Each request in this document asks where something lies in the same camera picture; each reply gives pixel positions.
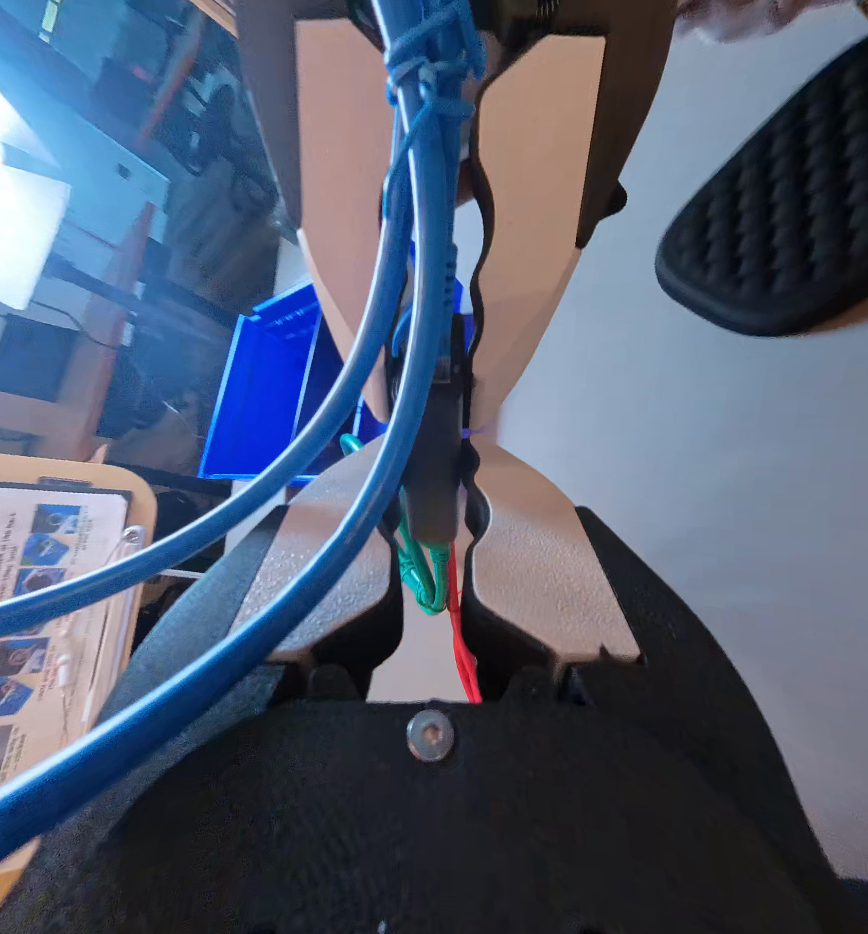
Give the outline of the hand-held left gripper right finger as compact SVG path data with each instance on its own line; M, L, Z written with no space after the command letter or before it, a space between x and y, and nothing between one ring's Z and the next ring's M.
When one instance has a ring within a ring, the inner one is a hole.
M482 697L525 668L551 683L603 658L642 651L577 512L556 484L489 439L464 450L462 636Z

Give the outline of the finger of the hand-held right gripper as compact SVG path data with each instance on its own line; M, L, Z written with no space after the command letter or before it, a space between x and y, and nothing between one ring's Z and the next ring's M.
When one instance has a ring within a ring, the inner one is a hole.
M479 198L484 238L473 284L482 326L472 360L472 430L496 420L580 259L605 46L602 36L547 36L480 95L474 154L491 200Z
M299 240L342 360L370 293L393 134L381 53L347 19L296 25L302 227Z

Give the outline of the blue plastic bin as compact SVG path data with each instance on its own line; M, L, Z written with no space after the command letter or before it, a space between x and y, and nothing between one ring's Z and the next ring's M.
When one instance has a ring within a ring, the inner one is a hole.
M306 427L341 368L310 282L256 306L235 326L198 477L262 473Z

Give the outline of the printed instruction sheet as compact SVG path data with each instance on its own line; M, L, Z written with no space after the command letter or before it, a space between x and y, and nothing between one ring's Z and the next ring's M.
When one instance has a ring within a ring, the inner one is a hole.
M0 483L0 602L140 550L132 492ZM0 787L84 736L124 667L134 590L0 635Z

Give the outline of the white box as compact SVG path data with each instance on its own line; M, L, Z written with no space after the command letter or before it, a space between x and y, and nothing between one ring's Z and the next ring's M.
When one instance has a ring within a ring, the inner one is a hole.
M0 305L30 304L70 198L58 162L0 91Z

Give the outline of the black box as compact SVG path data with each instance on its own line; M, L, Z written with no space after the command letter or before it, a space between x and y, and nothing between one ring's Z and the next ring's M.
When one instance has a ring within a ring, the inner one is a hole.
M0 392L56 403L79 337L77 330L5 316L0 336Z

